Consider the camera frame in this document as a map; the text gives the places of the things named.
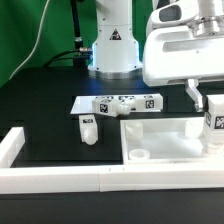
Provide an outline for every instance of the black table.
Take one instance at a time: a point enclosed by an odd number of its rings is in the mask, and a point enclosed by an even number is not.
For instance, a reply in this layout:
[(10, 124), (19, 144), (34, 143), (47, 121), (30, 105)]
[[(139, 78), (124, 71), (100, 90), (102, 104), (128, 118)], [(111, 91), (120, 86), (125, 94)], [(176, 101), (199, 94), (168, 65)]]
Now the black table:
[[(223, 94), (224, 82), (199, 90)], [(152, 93), (163, 96), (163, 112), (96, 115), (99, 141), (81, 143), (78, 115), (70, 114), (76, 96)], [(11, 127), (25, 128), (12, 167), (122, 164), (121, 119), (203, 116), (183, 85), (149, 88), (141, 77), (99, 80), (70, 67), (21, 71), (0, 89), (0, 104), (0, 141)], [(223, 189), (0, 195), (0, 223), (222, 223), (223, 206)]]

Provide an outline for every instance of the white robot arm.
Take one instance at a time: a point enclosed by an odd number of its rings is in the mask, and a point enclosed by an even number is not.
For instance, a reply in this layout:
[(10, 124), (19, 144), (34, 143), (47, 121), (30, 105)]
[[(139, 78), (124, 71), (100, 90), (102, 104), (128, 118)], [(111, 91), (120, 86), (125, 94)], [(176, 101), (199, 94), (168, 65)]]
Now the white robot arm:
[(224, 0), (182, 0), (154, 11), (147, 27), (144, 82), (149, 86), (185, 83), (201, 111), (198, 83), (224, 79), (223, 15)]
[(90, 75), (105, 79), (132, 77), (142, 68), (133, 37), (132, 0), (96, 0), (98, 37), (93, 43)]
[(158, 8), (162, 8), (163, 6), (172, 4), (172, 3), (177, 2), (177, 1), (178, 0), (164, 0), (164, 1), (162, 1), (162, 4), (161, 4), (160, 0), (152, 0), (153, 10), (156, 10)]

